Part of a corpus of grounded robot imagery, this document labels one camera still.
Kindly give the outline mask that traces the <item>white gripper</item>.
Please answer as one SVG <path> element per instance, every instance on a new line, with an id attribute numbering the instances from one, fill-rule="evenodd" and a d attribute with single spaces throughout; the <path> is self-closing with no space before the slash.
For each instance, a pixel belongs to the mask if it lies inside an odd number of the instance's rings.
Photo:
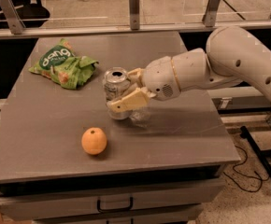
<path id="1" fill-rule="evenodd" d="M 136 68 L 127 75 L 131 87 L 144 87 L 136 88 L 125 96 L 107 102 L 107 108 L 115 113 L 147 106 L 151 98 L 164 101 L 180 95 L 171 57 L 165 56 L 155 60 L 145 69 Z"/>

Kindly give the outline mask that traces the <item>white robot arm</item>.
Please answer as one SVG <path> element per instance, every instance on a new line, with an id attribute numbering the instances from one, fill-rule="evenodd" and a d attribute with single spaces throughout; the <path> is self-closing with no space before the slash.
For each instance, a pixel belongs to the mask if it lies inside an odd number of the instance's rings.
<path id="1" fill-rule="evenodd" d="M 271 102 L 271 50 L 241 27 L 220 27 L 204 49 L 157 59 L 127 73 L 130 85 L 107 101 L 107 108 L 122 113 L 190 90 L 216 90 L 249 83 Z"/>

